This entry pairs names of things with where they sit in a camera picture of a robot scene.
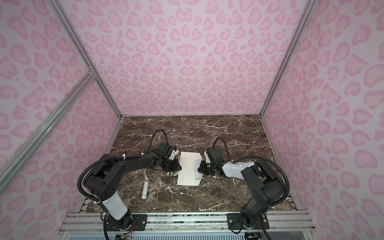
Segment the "white glue stick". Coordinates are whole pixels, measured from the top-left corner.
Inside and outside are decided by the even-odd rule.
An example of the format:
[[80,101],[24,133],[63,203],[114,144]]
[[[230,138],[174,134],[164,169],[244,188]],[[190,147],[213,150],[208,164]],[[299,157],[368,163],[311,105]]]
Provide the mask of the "white glue stick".
[[143,191],[142,191],[142,200],[146,200],[148,196],[148,189],[149,189],[149,181],[145,180],[144,185],[143,185]]

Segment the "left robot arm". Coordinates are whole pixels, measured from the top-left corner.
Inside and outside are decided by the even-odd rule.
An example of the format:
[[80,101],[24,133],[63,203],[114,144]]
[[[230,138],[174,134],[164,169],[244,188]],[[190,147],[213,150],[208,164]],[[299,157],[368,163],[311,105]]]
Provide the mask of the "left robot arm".
[[104,211],[104,232],[132,231],[137,227],[131,211],[123,203],[118,188],[126,173],[141,169],[163,172],[180,171],[179,151],[166,143],[156,149],[136,156],[103,155],[80,174],[77,182],[78,191],[86,198],[96,202]]

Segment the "cream white envelope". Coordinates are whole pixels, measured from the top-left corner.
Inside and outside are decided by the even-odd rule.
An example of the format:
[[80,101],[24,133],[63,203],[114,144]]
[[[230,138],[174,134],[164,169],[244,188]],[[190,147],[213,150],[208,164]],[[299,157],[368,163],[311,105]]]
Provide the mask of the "cream white envelope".
[[182,169],[178,173],[178,186],[199,186],[203,174],[198,172],[202,156],[200,153],[181,152],[180,166]]

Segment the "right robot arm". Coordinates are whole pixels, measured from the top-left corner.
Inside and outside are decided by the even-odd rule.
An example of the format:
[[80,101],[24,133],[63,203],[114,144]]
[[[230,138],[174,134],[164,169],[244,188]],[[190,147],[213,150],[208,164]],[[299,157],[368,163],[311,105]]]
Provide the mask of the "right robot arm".
[[220,151],[209,148],[197,172],[245,181],[252,198],[240,210],[242,226],[260,227],[262,216],[288,196],[290,183],[286,173],[275,162],[260,156],[247,156],[239,160],[225,160]]

